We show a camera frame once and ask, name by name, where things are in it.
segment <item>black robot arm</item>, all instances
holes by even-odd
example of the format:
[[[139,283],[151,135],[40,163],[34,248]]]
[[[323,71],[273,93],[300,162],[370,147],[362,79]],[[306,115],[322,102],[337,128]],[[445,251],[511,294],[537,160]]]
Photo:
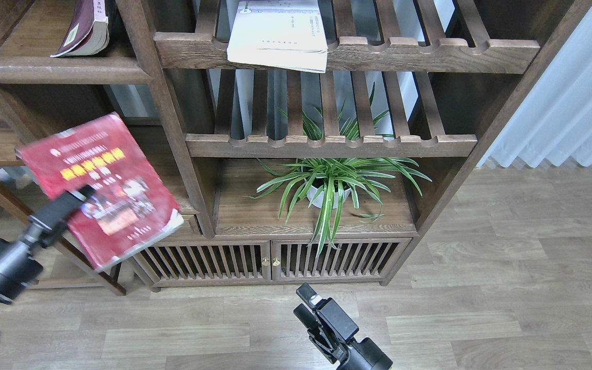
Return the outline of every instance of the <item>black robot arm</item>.
[[[29,216],[29,226],[12,243],[0,239],[0,303],[11,304],[43,271],[33,255],[51,246],[65,231],[67,220],[95,190],[86,185],[64,192]]]
[[[305,302],[294,309],[294,315],[305,325],[312,342],[330,361],[339,361],[338,370],[388,370],[392,360],[369,338],[357,342],[359,331],[353,320],[332,298],[321,298],[305,283],[296,289]]]

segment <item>open book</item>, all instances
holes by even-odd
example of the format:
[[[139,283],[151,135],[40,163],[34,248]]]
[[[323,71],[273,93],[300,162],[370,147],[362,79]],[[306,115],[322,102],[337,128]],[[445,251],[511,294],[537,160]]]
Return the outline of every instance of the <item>open book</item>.
[[[229,61],[323,73],[327,50],[317,0],[239,2]]]
[[[109,16],[115,6],[113,0],[76,0],[68,33],[51,57],[91,56],[102,51],[108,45]]]
[[[116,113],[18,149],[51,199],[97,192],[68,221],[96,271],[138,253],[183,223],[179,205]]]

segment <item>cabinet door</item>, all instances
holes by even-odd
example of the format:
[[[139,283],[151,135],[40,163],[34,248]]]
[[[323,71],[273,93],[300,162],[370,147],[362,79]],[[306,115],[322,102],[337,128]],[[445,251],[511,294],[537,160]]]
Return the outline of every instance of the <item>cabinet door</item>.
[[[271,242],[273,280],[282,282],[380,281],[410,239],[341,239],[317,255],[305,240]]]
[[[269,258],[268,242],[152,246],[136,255],[157,287],[263,283],[271,280]]]

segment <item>white curtain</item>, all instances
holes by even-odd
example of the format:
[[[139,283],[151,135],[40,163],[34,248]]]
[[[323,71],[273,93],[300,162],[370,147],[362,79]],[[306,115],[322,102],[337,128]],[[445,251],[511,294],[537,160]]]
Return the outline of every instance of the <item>white curtain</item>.
[[[592,8],[479,166],[489,157],[503,167],[516,157],[531,167],[592,164]]]

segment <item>spider plant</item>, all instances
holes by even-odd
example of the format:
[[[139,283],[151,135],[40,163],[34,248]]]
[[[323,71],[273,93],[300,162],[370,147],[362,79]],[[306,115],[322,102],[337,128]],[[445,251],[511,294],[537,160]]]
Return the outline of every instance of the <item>spider plant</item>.
[[[375,86],[372,88],[369,97],[370,103],[373,103],[374,92]],[[338,115],[339,122],[341,122],[341,112],[344,110],[344,105],[342,104]],[[280,109],[280,111],[283,115],[287,115],[283,110]],[[317,111],[323,116],[321,108],[317,107]],[[374,128],[378,121],[389,113],[388,110],[385,110],[376,115],[373,119]],[[322,129],[305,112],[303,112],[303,133],[311,140],[319,140],[324,135]],[[341,124],[339,133],[350,140],[360,138],[357,118],[345,120]],[[333,248],[336,248],[334,241],[343,211],[345,190],[350,190],[353,208],[355,209],[360,208],[359,193],[368,194],[380,205],[378,214],[360,215],[362,218],[367,218],[367,220],[361,222],[371,223],[382,215],[383,201],[379,190],[390,192],[390,188],[380,182],[381,178],[395,178],[392,173],[401,174],[413,183],[413,187],[420,196],[421,189],[415,178],[431,181],[428,176],[411,167],[418,167],[418,164],[410,158],[302,158],[296,159],[294,163],[279,164],[280,167],[286,168],[281,173],[274,171],[263,162],[259,162],[275,178],[260,185],[256,191],[261,194],[251,198],[260,199],[268,196],[268,194],[275,192],[284,185],[285,188],[280,198],[277,217],[278,219],[282,218],[286,211],[285,223],[289,221],[289,216],[296,203],[305,199],[310,187],[312,185],[319,187],[308,204],[308,207],[312,206],[314,199],[323,194],[319,217],[314,227],[312,239],[308,244],[308,246],[311,246],[317,242],[319,245],[317,255],[321,253],[325,244],[330,244]]]

